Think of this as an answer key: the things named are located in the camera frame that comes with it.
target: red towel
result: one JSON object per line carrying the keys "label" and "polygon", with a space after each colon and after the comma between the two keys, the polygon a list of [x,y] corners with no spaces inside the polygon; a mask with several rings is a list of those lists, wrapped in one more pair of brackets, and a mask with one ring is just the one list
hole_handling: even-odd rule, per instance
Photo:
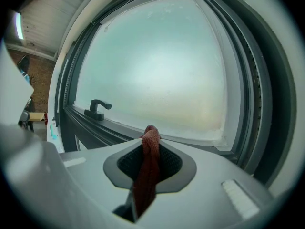
{"label": "red towel", "polygon": [[153,125],[146,127],[142,136],[143,163],[133,194],[138,217],[149,207],[156,195],[156,184],[160,181],[159,131]]}

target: window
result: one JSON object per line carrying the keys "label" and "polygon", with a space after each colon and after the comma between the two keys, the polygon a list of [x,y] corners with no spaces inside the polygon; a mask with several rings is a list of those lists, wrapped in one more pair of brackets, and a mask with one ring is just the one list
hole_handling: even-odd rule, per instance
{"label": "window", "polygon": [[[75,135],[91,149],[155,125],[164,139],[243,166],[254,150],[263,152],[270,128],[264,67],[250,31],[220,0],[116,0],[62,67],[57,122],[65,149],[77,149]],[[112,105],[98,105],[102,121],[84,114],[93,99]]]}

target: black window handle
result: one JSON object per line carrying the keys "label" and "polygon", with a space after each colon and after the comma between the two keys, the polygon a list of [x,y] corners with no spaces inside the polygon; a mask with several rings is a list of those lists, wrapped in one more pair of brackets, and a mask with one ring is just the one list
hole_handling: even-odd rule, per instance
{"label": "black window handle", "polygon": [[91,100],[90,109],[85,109],[85,115],[94,120],[104,120],[104,114],[97,111],[97,105],[100,104],[105,109],[111,109],[111,104],[98,99]]}

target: gray plastic surface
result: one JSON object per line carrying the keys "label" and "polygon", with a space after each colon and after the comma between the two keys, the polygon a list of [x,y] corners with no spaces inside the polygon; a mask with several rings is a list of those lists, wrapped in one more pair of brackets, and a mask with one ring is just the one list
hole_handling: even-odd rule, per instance
{"label": "gray plastic surface", "polygon": [[197,173],[181,191],[157,194],[146,212],[131,224],[111,213],[125,204],[129,190],[115,187],[102,166],[110,155],[140,142],[136,139],[63,153],[60,158],[54,145],[41,142],[33,133],[17,126],[0,126],[0,143],[5,144],[0,150],[5,177],[27,211],[48,226],[73,229],[137,228],[137,225],[176,229],[233,226],[243,220],[222,187],[228,179],[234,179],[260,209],[272,201],[261,184],[227,159],[161,140],[161,145],[172,146],[189,155],[196,163]]}
{"label": "gray plastic surface", "polygon": [[[104,165],[103,170],[109,180],[116,186],[126,189],[131,189],[133,180],[124,174],[118,167],[118,160],[129,152],[139,147],[142,142],[137,142],[126,149],[109,156]],[[162,146],[176,154],[182,160],[181,169],[173,176],[159,182],[156,186],[156,193],[171,193],[178,192],[191,182],[196,174],[196,164],[194,160],[184,152],[173,148],[167,143],[162,143]]]}

